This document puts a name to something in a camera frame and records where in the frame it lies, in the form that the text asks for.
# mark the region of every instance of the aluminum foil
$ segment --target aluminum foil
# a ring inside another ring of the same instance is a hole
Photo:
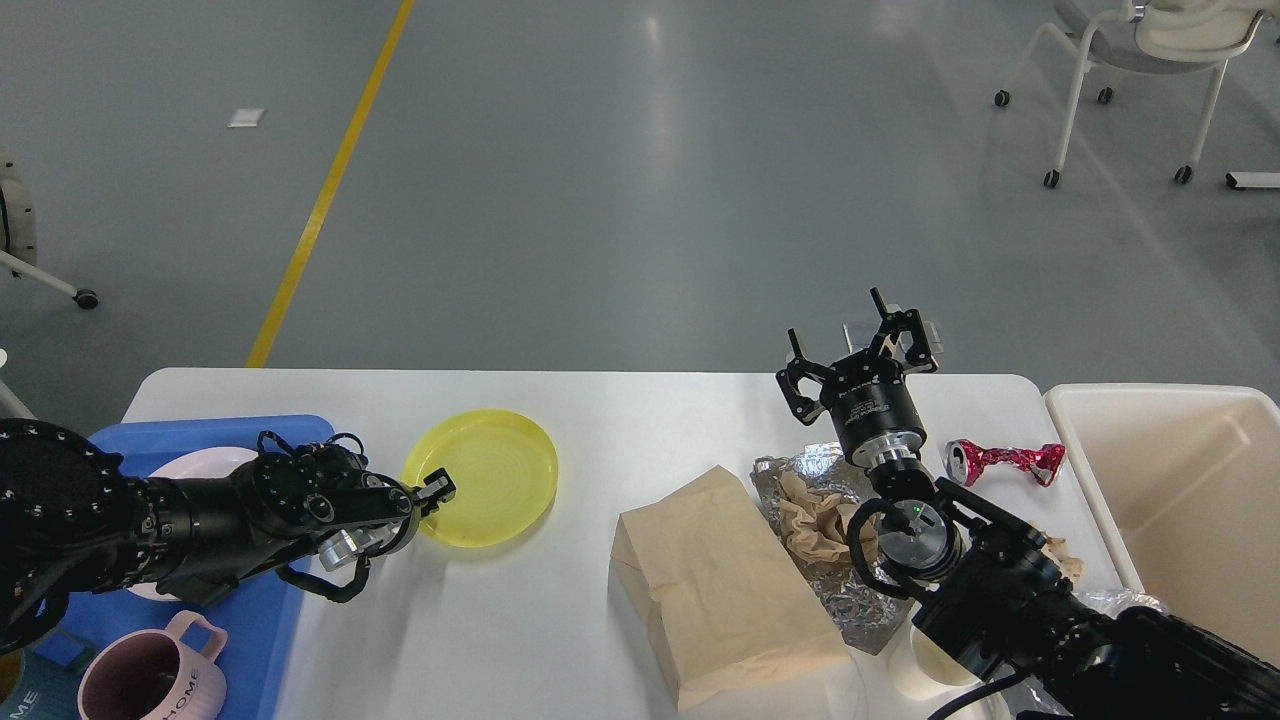
[[[760,457],[751,470],[751,483],[760,496],[764,519],[780,542],[778,478],[785,470],[791,470],[815,491],[838,492],[854,502],[876,497],[867,473],[845,462],[838,443],[812,445],[795,457]],[[877,655],[906,621],[911,602],[868,588],[858,579],[852,565],[806,562],[790,551],[788,555],[840,628],[845,644]]]

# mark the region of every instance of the black robotic arm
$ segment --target black robotic arm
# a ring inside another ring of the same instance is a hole
[[[294,448],[264,432],[257,445],[225,478],[128,478],[119,455],[70,430],[0,420],[0,653],[51,629],[73,592],[152,582],[209,606],[275,570],[346,602],[365,587],[370,559],[406,546],[454,493],[444,469],[420,488],[370,473],[348,434]],[[310,555],[326,570],[355,562],[356,575],[337,587],[288,566]]]

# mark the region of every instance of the yellow plastic plate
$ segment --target yellow plastic plate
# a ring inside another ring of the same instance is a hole
[[[457,547],[485,547],[518,536],[556,497],[556,446],[536,423],[508,410],[472,410],[428,430],[404,461],[402,479],[421,486],[436,468],[458,493],[424,518],[425,534]]]

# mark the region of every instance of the brown paper bag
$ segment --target brown paper bag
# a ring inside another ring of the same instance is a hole
[[[723,468],[623,512],[613,566],[678,710],[850,659],[742,483]]]

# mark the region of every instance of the plastic storage bin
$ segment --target plastic storage bin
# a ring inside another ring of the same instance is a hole
[[[1276,404],[1179,384],[1065,384],[1044,401],[1121,580],[1280,664]]]

